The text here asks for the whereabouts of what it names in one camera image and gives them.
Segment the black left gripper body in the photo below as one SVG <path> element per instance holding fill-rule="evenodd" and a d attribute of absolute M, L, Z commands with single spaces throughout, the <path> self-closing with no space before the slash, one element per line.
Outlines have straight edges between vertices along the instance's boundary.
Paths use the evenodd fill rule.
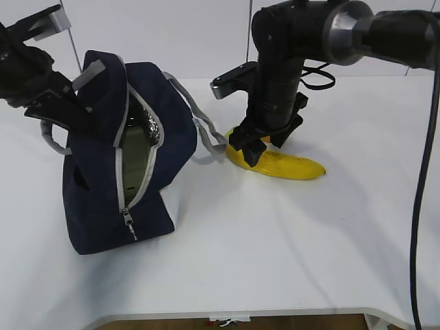
<path fill-rule="evenodd" d="M 74 108 L 72 82 L 45 50 L 25 43 L 55 33 L 49 23 L 1 25 L 1 99 L 11 107 Z"/>

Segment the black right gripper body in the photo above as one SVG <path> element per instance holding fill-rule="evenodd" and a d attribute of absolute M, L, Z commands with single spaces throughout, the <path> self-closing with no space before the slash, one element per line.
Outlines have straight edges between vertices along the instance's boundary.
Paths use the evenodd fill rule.
<path fill-rule="evenodd" d="M 270 136 L 285 128 L 292 116 L 300 115 L 299 111 L 304 109 L 307 103 L 308 97 L 300 92 L 295 95 L 292 93 L 281 95 L 251 93 L 245 118 L 237 129 L 247 138 Z"/>

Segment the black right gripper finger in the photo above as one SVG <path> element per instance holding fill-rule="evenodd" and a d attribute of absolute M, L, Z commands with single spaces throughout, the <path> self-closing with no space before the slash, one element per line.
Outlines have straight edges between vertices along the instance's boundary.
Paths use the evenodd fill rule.
<path fill-rule="evenodd" d="M 229 143 L 235 151 L 241 151 L 245 163 L 251 168 L 255 167 L 262 154 L 266 151 L 267 147 L 260 139 L 255 140 L 242 140 L 242 134 L 231 133 L 229 136 Z"/>
<path fill-rule="evenodd" d="M 290 122 L 288 125 L 281 129 L 280 131 L 277 131 L 276 133 L 273 133 L 270 135 L 270 142 L 277 148 L 281 148 L 288 137 L 303 123 L 303 118 L 300 115 L 293 115 L 291 117 Z"/>

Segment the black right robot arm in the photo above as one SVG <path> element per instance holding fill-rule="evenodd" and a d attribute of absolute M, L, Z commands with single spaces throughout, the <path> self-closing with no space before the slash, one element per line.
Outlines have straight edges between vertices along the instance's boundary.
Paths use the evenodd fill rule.
<path fill-rule="evenodd" d="M 439 62 L 439 14 L 374 13 L 363 1 L 284 1 L 257 11 L 251 24 L 258 58 L 244 120 L 231 146 L 256 166 L 264 137 L 282 146 L 301 123 L 296 99 L 305 61 L 349 66 L 377 58 L 416 69 Z"/>

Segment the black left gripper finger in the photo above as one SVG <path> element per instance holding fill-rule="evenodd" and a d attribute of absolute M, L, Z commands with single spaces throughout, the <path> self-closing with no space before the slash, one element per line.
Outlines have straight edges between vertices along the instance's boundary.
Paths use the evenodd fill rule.
<path fill-rule="evenodd" d="M 67 131 L 91 133 L 94 127 L 91 115 L 76 97 L 72 81 L 57 71 L 51 73 L 46 90 L 32 101 L 32 117 Z"/>
<path fill-rule="evenodd" d="M 83 109 L 70 103 L 46 103 L 28 107 L 25 116 L 48 121 L 67 131 L 90 132 L 93 120 Z"/>

